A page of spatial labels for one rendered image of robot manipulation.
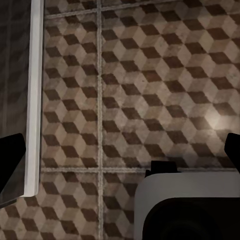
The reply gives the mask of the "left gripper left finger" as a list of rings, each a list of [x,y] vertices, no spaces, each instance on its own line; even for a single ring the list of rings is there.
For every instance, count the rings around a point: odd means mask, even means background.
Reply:
[[[0,138],[0,193],[26,153],[22,133]]]

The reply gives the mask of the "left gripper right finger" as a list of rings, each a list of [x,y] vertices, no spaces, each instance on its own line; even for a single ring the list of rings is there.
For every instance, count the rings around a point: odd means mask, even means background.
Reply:
[[[240,172],[240,135],[229,133],[225,142],[225,153]]]

